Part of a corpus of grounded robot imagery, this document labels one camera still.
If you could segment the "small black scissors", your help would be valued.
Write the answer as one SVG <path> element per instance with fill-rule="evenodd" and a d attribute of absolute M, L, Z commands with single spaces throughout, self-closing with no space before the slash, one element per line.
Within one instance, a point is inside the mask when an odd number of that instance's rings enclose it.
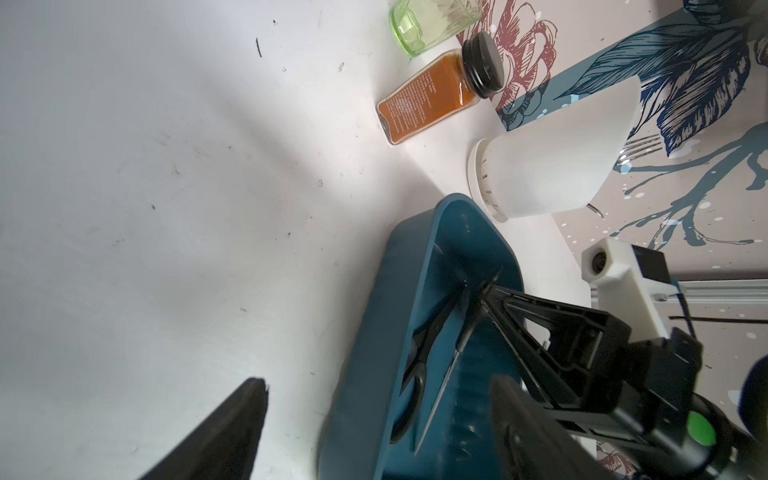
<path fill-rule="evenodd" d="M 465 296 L 466 290 L 465 284 L 456 287 L 441 301 L 440 308 L 411 337 L 400 393 L 404 393 L 411 383 L 413 383 L 413 389 L 404 412 L 394 422 L 389 439 L 390 445 L 399 443 L 415 423 L 425 394 L 428 374 L 427 363 L 431 349 L 449 316 Z"/>

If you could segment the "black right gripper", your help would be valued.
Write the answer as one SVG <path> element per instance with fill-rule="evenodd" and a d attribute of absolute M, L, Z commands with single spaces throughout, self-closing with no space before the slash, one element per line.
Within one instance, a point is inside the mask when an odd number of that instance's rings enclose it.
<path fill-rule="evenodd" d="M 569 433 L 614 446 L 651 479 L 766 478 L 765 358 L 744 381 L 735 426 L 695 393 L 703 348 L 680 329 L 628 344 L 631 328 L 606 311 L 496 284 L 481 304 L 529 394 Z"/>

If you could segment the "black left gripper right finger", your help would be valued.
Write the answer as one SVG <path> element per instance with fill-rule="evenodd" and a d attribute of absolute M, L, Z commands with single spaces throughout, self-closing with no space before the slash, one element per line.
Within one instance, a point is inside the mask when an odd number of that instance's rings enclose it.
<path fill-rule="evenodd" d="M 600 477 L 597 461 L 511 377 L 492 377 L 490 412 L 504 479 Z"/>

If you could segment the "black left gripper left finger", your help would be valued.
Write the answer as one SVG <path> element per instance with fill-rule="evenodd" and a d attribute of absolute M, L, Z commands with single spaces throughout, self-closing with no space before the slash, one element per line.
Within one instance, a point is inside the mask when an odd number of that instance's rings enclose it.
<path fill-rule="evenodd" d="M 246 379 L 145 479 L 248 479 L 268 409 L 264 380 Z"/>

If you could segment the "teal storage box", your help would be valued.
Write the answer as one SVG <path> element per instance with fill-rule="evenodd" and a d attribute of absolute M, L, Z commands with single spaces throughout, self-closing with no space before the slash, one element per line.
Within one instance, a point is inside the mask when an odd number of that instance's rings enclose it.
<path fill-rule="evenodd" d="M 476 327 L 453 371 L 424 444 L 413 455 L 469 304 L 499 268 L 500 286 L 523 288 L 517 259 L 486 215 L 463 194 L 400 222 L 391 233 L 357 338 L 337 388 L 318 460 L 322 479 L 498 479 L 489 386 L 517 376 L 512 352 L 489 323 Z M 434 342 L 414 425 L 394 445 L 394 422 L 411 337 L 456 287 L 467 290 Z"/>

